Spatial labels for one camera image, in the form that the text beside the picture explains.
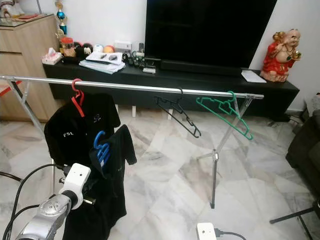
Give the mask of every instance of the red statue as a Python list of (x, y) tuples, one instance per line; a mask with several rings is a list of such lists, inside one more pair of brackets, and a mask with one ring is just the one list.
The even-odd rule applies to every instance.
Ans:
[(271, 82), (287, 80), (288, 68), (301, 59), (301, 53), (296, 50), (300, 36), (297, 29), (291, 29), (287, 33), (280, 31), (273, 35), (274, 42), (268, 47), (261, 77)]

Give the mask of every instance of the jar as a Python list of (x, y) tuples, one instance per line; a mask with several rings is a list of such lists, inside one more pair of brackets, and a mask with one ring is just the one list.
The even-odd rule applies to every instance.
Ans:
[(63, 53), (66, 57), (75, 57), (75, 43), (71, 37), (63, 37), (60, 39), (61, 47), (63, 49)]

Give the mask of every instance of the small box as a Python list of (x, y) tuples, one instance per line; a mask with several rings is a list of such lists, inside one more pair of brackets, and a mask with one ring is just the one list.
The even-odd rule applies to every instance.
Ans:
[(116, 52), (120, 53), (131, 53), (132, 43), (130, 41), (118, 41), (114, 42)]

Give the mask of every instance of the black t-shirt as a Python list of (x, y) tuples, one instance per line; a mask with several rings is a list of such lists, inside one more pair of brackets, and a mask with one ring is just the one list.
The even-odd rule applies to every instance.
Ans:
[[(109, 139), (110, 157), (103, 172), (92, 169), (99, 177), (87, 194), (96, 199), (94, 205), (83, 203), (72, 210), (65, 220), (63, 240), (106, 240), (117, 220), (127, 214), (125, 205), (125, 160), (132, 165), (137, 162), (129, 129), (122, 125)], [(97, 150), (90, 151), (92, 162), (97, 162)]]
[(100, 140), (107, 139), (120, 125), (112, 96), (104, 93), (86, 93), (84, 96), (81, 106), (84, 117), (70, 101), (59, 108), (45, 125), (44, 135), (50, 156), (58, 165), (79, 163), (89, 166), (89, 151), (98, 132), (105, 132)]

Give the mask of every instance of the television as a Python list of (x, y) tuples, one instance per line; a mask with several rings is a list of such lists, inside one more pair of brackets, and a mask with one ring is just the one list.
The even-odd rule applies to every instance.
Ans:
[(192, 72), (248, 68), (276, 2), (147, 0), (145, 57)]

